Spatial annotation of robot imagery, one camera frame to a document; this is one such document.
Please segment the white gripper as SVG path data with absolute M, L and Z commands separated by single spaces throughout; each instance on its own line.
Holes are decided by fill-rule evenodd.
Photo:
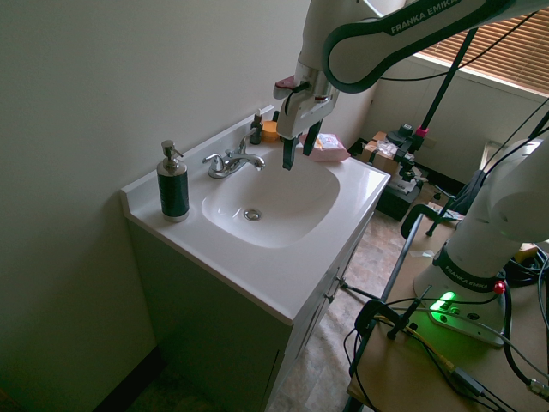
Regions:
M 283 142 L 284 169 L 290 171 L 294 163 L 295 149 L 299 133 L 308 130 L 303 143 L 303 155 L 309 156 L 314 148 L 315 141 L 322 126 L 322 120 L 334 109 L 336 92 L 324 100 L 302 91 L 287 97 L 282 104 L 277 122 L 277 133 Z

